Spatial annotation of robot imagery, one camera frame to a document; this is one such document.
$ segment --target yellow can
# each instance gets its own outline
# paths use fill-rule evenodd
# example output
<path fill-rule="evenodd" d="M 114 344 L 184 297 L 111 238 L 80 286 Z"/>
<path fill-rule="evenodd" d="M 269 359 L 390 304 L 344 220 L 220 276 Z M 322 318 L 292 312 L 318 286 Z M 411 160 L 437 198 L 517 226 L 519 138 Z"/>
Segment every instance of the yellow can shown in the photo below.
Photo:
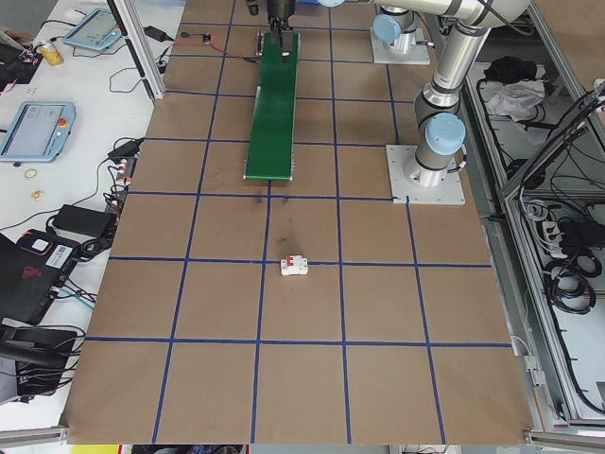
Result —
<path fill-rule="evenodd" d="M 51 66 L 59 66 L 60 64 L 63 64 L 63 57 L 54 44 L 47 41 L 41 41 L 39 49 L 40 53 Z"/>

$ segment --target brown work surface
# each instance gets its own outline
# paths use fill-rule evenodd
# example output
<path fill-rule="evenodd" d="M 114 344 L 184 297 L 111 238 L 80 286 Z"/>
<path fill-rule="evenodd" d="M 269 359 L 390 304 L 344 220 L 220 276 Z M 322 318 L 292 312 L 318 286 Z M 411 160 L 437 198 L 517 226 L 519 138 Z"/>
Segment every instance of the brown work surface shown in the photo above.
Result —
<path fill-rule="evenodd" d="M 605 78 L 605 3 L 603 0 L 554 2 L 535 0 L 571 69 L 587 91 L 595 79 Z"/>
<path fill-rule="evenodd" d="M 315 28 L 301 29 L 292 183 L 242 180 L 258 68 L 175 48 L 64 414 L 70 443 L 524 442 L 466 177 L 465 206 L 390 198 L 384 145 L 418 143 L 412 101 L 431 69 L 371 63 L 371 6 L 297 9 L 292 24 Z M 183 20 L 251 55 L 265 19 L 199 0 Z M 283 277 L 298 253 L 308 275 Z"/>

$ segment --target green conveyor belt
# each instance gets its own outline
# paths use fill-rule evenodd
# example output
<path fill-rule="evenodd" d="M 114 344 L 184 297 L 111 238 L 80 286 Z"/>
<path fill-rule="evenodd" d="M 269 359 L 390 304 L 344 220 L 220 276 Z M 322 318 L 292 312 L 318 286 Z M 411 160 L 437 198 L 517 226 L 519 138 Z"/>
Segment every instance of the green conveyor belt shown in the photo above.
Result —
<path fill-rule="evenodd" d="M 294 35 L 294 51 L 284 62 L 279 44 L 265 33 L 246 179 L 292 180 L 298 59 L 298 34 Z"/>

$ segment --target red logo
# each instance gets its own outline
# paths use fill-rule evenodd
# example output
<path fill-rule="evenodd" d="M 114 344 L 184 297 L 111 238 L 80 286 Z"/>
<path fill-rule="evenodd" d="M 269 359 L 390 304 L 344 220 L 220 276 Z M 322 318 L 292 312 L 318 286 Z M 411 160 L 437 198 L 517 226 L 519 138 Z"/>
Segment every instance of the red logo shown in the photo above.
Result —
<path fill-rule="evenodd" d="M 22 279 L 29 279 L 30 277 L 42 277 L 42 273 L 40 270 L 34 267 L 25 267 L 23 268 L 23 273 L 21 274 Z"/>

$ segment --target white cloth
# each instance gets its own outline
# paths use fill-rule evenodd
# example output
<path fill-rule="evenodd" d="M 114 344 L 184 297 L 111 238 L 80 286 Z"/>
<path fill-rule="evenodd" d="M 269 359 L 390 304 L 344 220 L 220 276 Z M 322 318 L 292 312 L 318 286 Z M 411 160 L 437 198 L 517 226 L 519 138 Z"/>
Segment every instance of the white cloth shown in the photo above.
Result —
<path fill-rule="evenodd" d="M 492 115 L 505 115 L 513 121 L 529 120 L 536 115 L 535 106 L 545 98 L 541 80 L 522 80 L 503 86 L 487 103 Z"/>

